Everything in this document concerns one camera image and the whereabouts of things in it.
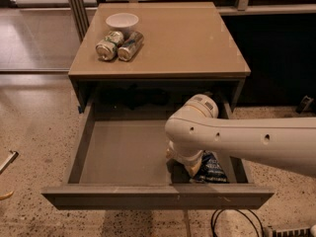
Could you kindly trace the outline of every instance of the can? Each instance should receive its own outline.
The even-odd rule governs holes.
[[[118,49],[118,58],[123,61],[129,61],[139,50],[144,35],[140,32],[133,32],[128,40]]]
[[[96,45],[96,51],[102,60],[112,60],[118,54],[118,48],[123,44],[124,36],[120,31],[109,32]]]

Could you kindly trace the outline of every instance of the drawer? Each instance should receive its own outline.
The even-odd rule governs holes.
[[[149,90],[122,98],[123,90],[96,92],[63,183],[42,189],[56,208],[254,209],[273,195],[253,184],[241,159],[217,155],[229,184],[191,184],[183,166],[166,158],[165,122],[187,94]],[[221,116],[229,119],[229,104],[221,102]]]

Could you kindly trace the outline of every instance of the bowl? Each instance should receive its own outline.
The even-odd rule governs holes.
[[[127,37],[138,23],[138,17],[130,13],[117,13],[109,16],[106,23],[112,31],[120,31]]]

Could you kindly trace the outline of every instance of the white robotic arm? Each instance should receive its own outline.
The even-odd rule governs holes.
[[[217,118],[216,103],[195,95],[167,121],[169,157],[193,176],[202,150],[316,177],[316,118]]]

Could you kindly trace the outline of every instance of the black cable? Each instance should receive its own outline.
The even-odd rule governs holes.
[[[216,210],[214,212],[214,214],[211,216],[211,219],[210,219],[210,229],[211,229],[211,233],[212,233],[212,236],[213,237],[218,237],[216,232],[215,232],[215,227],[216,227],[216,222],[217,222],[217,219],[219,217],[219,215],[225,211],[226,209],[222,209],[222,210]],[[240,214],[242,214],[244,217],[247,218],[247,220],[252,224],[252,226],[254,227],[255,231],[256,231],[256,234],[258,237],[260,237],[260,234],[258,232],[258,229],[256,227],[256,225],[254,224],[254,222],[249,218],[249,216],[247,216],[244,212],[238,210],[238,209],[234,209],[235,211],[239,212]],[[252,210],[248,210],[249,212],[251,212],[255,217],[256,219],[258,220],[259,224],[260,224],[260,228],[261,228],[261,233],[262,233],[262,236],[264,237],[265,236],[265,233],[264,233],[264,227],[263,227],[263,224],[260,220],[260,218],[256,215],[255,212],[253,212]]]

